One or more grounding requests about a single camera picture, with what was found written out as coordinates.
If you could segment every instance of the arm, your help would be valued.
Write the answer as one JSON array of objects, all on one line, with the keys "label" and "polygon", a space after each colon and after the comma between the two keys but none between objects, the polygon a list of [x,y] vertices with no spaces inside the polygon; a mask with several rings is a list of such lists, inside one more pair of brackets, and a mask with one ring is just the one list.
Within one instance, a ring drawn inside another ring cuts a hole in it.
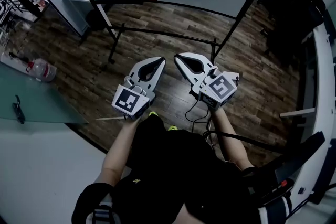
[{"label": "arm", "polygon": [[95,183],[107,183],[114,187],[119,182],[130,153],[139,120],[140,118],[133,122],[128,121],[123,125],[103,161],[101,172]]},{"label": "arm", "polygon": [[[217,131],[229,134],[236,134],[233,130],[229,119],[227,118],[225,111],[220,108],[217,111],[212,111],[212,120]],[[253,167],[251,162],[247,158],[246,150],[240,140],[224,137],[218,135],[219,145],[221,146],[222,153],[226,159],[235,163],[240,170]]]}]

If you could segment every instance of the wooden floor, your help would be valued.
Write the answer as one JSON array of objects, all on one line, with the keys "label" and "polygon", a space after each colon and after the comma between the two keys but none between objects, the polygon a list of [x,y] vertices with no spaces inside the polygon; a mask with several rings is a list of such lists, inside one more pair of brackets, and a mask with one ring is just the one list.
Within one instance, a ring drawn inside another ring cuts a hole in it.
[{"label": "wooden floor", "polygon": [[[108,16],[115,25],[126,23],[128,27],[167,30],[209,40],[216,38],[218,42],[224,39],[233,23],[223,16],[199,10],[151,3],[115,5]],[[272,29],[274,25],[267,16],[265,8],[254,2],[215,62],[222,71],[240,74],[238,90],[224,105],[235,131],[261,142],[285,145],[289,126],[281,121],[279,113],[296,109],[299,72],[292,67],[282,67],[272,54],[264,55],[266,39],[260,30],[265,26]],[[113,44],[107,31],[92,32],[80,43],[51,7],[30,29],[26,29],[23,23],[19,24],[12,40],[14,51],[30,51],[58,68],[54,84],[89,121],[79,131],[105,149],[113,143],[122,121],[95,119],[119,115],[111,107],[118,84],[123,83],[136,62],[148,57],[166,58],[166,67],[156,88],[157,99],[149,111],[156,111],[166,127],[176,125],[180,129],[191,129],[192,124],[185,119],[185,112],[195,99],[189,95],[190,85],[182,78],[173,56],[179,52],[195,52],[209,58],[209,45],[126,32],[122,34],[113,56],[116,63],[108,64],[107,70],[102,71]],[[199,102],[189,118],[194,120],[206,112],[205,104]],[[195,132],[203,133],[205,125],[196,124]],[[257,166],[276,156],[248,144],[245,146],[251,162]],[[218,145],[216,152],[220,156]]]}]

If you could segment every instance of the water bottle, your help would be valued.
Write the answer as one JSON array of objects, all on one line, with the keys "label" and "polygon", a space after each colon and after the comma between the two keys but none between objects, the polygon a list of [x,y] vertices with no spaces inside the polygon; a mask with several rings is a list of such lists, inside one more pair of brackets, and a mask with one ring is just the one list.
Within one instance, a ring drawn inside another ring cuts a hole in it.
[{"label": "water bottle", "polygon": [[35,77],[44,82],[50,82],[56,76],[57,68],[43,59],[35,59],[28,63],[27,71],[33,71]]}]

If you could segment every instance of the neon yellow shoe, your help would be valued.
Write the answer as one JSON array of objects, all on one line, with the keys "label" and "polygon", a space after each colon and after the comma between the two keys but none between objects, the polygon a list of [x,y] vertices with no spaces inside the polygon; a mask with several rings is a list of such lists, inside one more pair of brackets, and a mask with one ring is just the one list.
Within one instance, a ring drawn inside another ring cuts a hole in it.
[{"label": "neon yellow shoe", "polygon": [[170,126],[168,131],[178,131],[178,128],[174,125]]},{"label": "neon yellow shoe", "polygon": [[150,116],[150,115],[156,115],[156,116],[159,116],[155,111],[150,112],[148,116]]}]

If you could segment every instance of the black clip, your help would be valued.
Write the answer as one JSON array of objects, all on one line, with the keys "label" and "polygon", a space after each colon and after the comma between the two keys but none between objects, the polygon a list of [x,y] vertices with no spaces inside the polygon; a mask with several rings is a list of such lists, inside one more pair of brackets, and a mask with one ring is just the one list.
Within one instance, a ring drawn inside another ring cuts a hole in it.
[{"label": "black clip", "polygon": [[15,97],[16,97],[17,103],[13,103],[13,109],[14,109],[17,121],[21,124],[24,124],[25,121],[26,121],[26,117],[24,116],[24,114],[23,114],[23,112],[20,108],[21,101],[20,101],[19,96],[15,95]]}]

